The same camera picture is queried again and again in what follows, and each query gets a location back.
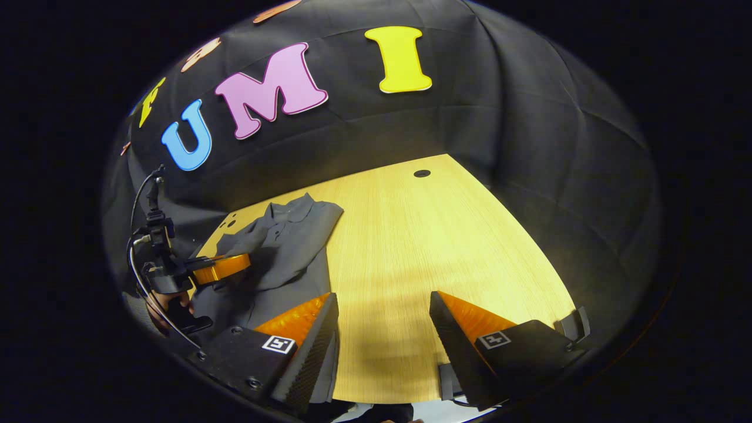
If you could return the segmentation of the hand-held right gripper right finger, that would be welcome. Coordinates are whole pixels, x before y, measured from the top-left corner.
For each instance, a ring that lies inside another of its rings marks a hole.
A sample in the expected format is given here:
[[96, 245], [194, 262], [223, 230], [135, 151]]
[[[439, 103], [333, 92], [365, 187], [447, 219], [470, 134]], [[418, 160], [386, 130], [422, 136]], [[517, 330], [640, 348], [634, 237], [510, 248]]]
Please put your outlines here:
[[547, 324], [516, 324], [450, 294], [430, 294], [429, 315], [470, 406], [521, 401], [552, 384], [586, 354]]

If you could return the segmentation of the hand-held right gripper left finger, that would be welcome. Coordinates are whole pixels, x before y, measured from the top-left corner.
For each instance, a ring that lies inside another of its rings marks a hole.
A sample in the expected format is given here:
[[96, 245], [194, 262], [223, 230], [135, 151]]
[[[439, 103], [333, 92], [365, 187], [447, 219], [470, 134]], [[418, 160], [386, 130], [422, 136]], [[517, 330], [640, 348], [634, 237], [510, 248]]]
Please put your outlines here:
[[188, 354], [201, 375], [254, 406], [307, 412], [338, 329], [338, 298], [326, 293], [249, 329], [233, 326]]

